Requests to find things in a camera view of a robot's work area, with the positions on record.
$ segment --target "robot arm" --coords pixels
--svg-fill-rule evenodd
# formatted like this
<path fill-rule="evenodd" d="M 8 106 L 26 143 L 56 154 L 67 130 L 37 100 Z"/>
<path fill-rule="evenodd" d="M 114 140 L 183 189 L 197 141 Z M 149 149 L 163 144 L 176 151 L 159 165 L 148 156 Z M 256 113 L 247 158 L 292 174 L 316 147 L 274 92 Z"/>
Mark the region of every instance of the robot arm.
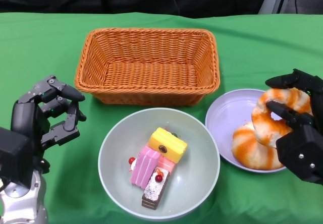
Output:
<path fill-rule="evenodd" d="M 0 195 L 4 205 L 0 223 L 48 222 L 42 174 L 49 172 L 50 164 L 43 155 L 55 144 L 61 146 L 80 136 L 77 124 L 86 116 L 78 102 L 84 99 L 78 90 L 50 75 L 15 102 L 11 129 L 0 128 Z M 65 121 L 51 127 L 48 118 L 64 113 Z"/>
<path fill-rule="evenodd" d="M 303 181 L 323 185 L 323 80 L 300 70 L 266 81 L 271 88 L 297 88 L 310 96 L 313 116 L 271 101 L 267 107 L 292 131 L 276 141 L 279 161 Z"/>

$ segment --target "wicker basket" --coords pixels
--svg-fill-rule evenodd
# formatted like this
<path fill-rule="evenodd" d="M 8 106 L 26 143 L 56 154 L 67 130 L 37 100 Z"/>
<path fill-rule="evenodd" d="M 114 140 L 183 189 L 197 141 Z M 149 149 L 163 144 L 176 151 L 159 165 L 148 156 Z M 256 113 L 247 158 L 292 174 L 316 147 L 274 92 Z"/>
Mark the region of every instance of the wicker basket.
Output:
<path fill-rule="evenodd" d="M 191 106 L 220 84 L 213 34 L 201 29 L 97 29 L 76 87 L 106 104 Z"/>

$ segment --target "table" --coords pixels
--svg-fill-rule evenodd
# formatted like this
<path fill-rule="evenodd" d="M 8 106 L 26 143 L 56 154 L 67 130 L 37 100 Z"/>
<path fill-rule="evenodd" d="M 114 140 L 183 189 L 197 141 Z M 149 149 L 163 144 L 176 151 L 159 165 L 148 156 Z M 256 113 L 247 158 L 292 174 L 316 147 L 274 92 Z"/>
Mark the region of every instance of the table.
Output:
<path fill-rule="evenodd" d="M 195 107 L 181 107 L 204 122 L 221 94 L 234 89 L 266 89 L 267 78 L 293 68 L 323 77 L 323 16 L 252 15 L 186 19 L 168 15 L 0 14 L 0 126 L 9 128 L 13 103 L 33 83 L 50 74 L 74 85 L 87 33 L 103 27 L 205 28 L 216 37 L 221 86 Z M 46 207 L 52 224 L 149 223 L 115 205 L 101 186 L 97 158 L 108 131 L 140 106 L 103 105 L 91 95 L 80 103 L 88 116 L 81 136 L 45 153 L 50 162 Z M 195 211 L 169 224 L 311 223 L 323 219 L 323 187 L 302 182 L 288 170 L 260 175 L 221 160 L 212 194 Z"/>

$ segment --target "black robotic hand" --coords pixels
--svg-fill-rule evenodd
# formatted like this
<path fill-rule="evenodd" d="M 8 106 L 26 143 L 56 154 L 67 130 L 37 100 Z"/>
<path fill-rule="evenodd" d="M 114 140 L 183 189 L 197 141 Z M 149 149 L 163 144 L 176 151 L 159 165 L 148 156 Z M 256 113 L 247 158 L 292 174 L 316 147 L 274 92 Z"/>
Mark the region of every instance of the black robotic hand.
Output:
<path fill-rule="evenodd" d="M 313 116 L 271 101 L 267 107 L 292 131 L 276 141 L 279 161 L 301 180 L 323 185 L 323 80 L 300 70 L 266 81 L 271 88 L 297 88 L 310 96 Z"/>
<path fill-rule="evenodd" d="M 78 90 L 50 75 L 15 102 L 11 129 L 0 128 L 0 178 L 4 185 L 13 182 L 30 188 L 34 169 L 49 172 L 44 151 L 80 136 L 77 124 L 86 116 L 78 102 L 84 99 Z M 66 120 L 50 127 L 48 118 L 63 113 L 67 113 Z"/>

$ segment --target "cake slice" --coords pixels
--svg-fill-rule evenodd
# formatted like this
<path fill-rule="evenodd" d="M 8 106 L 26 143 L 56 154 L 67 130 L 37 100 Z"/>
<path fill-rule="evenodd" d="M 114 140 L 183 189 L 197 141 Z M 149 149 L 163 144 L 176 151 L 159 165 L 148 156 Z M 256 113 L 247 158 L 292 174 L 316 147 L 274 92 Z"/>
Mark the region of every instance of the cake slice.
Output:
<path fill-rule="evenodd" d="M 136 165 L 133 170 L 130 182 L 145 189 L 150 176 L 155 170 L 160 158 L 160 153 L 152 150 L 149 147 L 144 147 L 136 160 Z"/>
<path fill-rule="evenodd" d="M 165 158 L 164 156 L 160 156 L 160 159 L 159 159 L 159 161 L 157 163 L 157 167 L 161 167 L 164 170 L 167 170 L 168 172 L 170 172 L 170 174 L 172 173 L 175 165 L 176 164 L 174 164 L 172 161 Z"/>
<path fill-rule="evenodd" d="M 158 175 L 158 173 L 156 172 L 157 169 L 159 169 L 164 175 L 163 180 L 161 182 L 157 182 L 155 180 L 156 175 Z M 161 167 L 157 167 L 155 169 L 142 196 L 141 205 L 143 207 L 146 207 L 152 210 L 157 209 L 158 204 L 162 198 L 168 178 L 169 178 L 169 172 L 167 170 L 164 170 Z"/>
<path fill-rule="evenodd" d="M 158 127 L 152 134 L 148 146 L 174 163 L 178 163 L 187 149 L 187 143 Z"/>

